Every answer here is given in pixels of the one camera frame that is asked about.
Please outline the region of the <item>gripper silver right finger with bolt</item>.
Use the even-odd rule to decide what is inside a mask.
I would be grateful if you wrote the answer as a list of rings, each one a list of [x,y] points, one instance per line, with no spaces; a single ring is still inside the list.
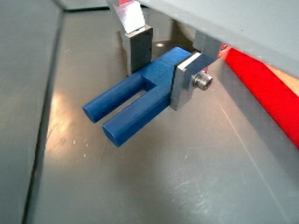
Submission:
[[[207,69],[219,57],[222,42],[196,31],[192,46],[196,52],[175,66],[170,102],[174,110],[179,110],[191,100],[195,88],[206,91],[212,83]]]

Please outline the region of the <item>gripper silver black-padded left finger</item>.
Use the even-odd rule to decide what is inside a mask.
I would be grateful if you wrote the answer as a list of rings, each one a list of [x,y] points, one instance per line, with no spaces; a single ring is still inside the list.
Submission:
[[[107,0],[107,4],[120,23],[127,71],[132,74],[151,62],[154,28],[146,24],[136,0]]]

